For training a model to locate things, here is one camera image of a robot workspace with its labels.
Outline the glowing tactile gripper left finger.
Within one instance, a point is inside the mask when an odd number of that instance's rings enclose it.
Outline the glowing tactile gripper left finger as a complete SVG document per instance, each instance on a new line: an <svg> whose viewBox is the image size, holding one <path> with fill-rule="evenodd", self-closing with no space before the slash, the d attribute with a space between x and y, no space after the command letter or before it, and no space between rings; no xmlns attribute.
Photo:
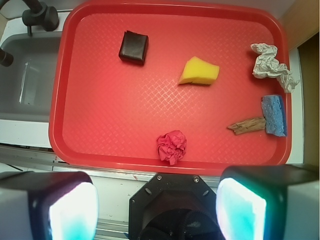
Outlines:
<svg viewBox="0 0 320 240"><path fill-rule="evenodd" d="M92 240L98 216L98 191L85 172L0 174L2 240Z"/></svg>

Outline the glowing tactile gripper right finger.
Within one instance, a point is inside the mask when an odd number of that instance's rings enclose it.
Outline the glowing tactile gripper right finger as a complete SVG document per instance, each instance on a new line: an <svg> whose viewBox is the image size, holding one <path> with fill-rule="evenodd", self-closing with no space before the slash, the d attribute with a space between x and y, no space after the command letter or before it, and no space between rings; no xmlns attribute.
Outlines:
<svg viewBox="0 0 320 240"><path fill-rule="evenodd" d="M319 168L229 166L221 174L215 208L226 240L318 240Z"/></svg>

